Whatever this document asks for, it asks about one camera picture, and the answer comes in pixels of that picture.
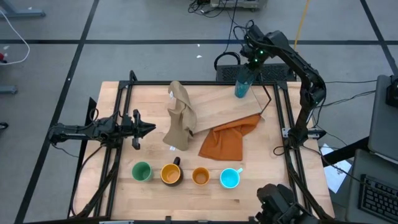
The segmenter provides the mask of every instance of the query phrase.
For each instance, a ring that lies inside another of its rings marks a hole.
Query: towel
[[[199,156],[220,161],[243,159],[243,136],[257,126],[261,116],[254,114],[210,130],[201,145]]]

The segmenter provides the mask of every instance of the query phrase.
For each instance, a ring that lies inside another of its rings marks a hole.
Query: blue bottle
[[[235,83],[235,96],[243,98],[254,81],[254,73],[243,67],[239,70]]]

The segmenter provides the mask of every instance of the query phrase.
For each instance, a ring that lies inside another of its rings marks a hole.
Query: blue mug
[[[239,173],[242,172],[243,169],[240,168],[238,170],[234,170],[232,168],[227,168],[221,172],[220,175],[220,183],[226,189],[233,189],[239,185],[241,178],[239,177]]]

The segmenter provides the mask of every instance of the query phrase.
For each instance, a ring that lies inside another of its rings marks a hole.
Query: wooden table
[[[288,86],[292,111],[296,119],[300,111],[300,83],[288,83]],[[113,113],[117,87],[118,82],[103,82],[97,104],[100,117],[110,116]],[[284,157],[272,153],[273,148],[282,145],[282,138],[274,90],[271,86],[267,89],[273,100],[262,114],[263,119],[257,128],[244,137],[243,160],[238,162],[214,161],[198,156],[208,131],[196,134],[195,139],[190,141],[187,151],[169,150],[170,146],[162,141],[170,127],[170,116],[167,112],[170,97],[167,87],[167,85],[133,86],[129,114],[132,114],[133,109],[138,109],[143,121],[155,123],[157,127],[144,139],[140,139],[141,150],[135,150],[131,146],[131,138],[127,138],[123,144],[111,217],[113,220],[164,220],[165,216],[170,215],[172,220],[247,221],[248,216],[254,216],[261,211],[261,204],[256,197],[259,187],[269,183],[289,186]],[[227,86],[190,85],[185,88],[188,94],[194,97]],[[262,87],[253,86],[252,90],[261,106],[264,106],[267,97]],[[282,107],[285,125],[289,127],[284,100]],[[318,149],[316,140],[308,140],[305,145]],[[98,146],[98,142],[90,141],[85,158]],[[304,148],[301,153],[309,191],[324,210],[334,216],[320,156]],[[98,188],[104,154],[103,149],[92,157],[81,173],[74,202],[76,212],[82,210]],[[184,180],[173,188],[162,183],[160,170],[164,164],[172,163],[176,156],[181,157]],[[152,182],[142,183],[132,178],[132,167],[139,161],[148,162],[154,169]],[[207,185],[197,186],[191,180],[196,167],[206,167],[210,171],[211,180]],[[219,176],[223,169],[229,167],[243,168],[243,171],[241,183],[235,189],[226,190],[220,185]],[[107,199],[106,192],[100,215],[105,214]]]

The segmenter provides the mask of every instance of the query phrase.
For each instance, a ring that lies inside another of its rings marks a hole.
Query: keyboard
[[[358,208],[398,224],[398,187],[366,174],[361,175],[361,180],[377,190],[361,184]]]

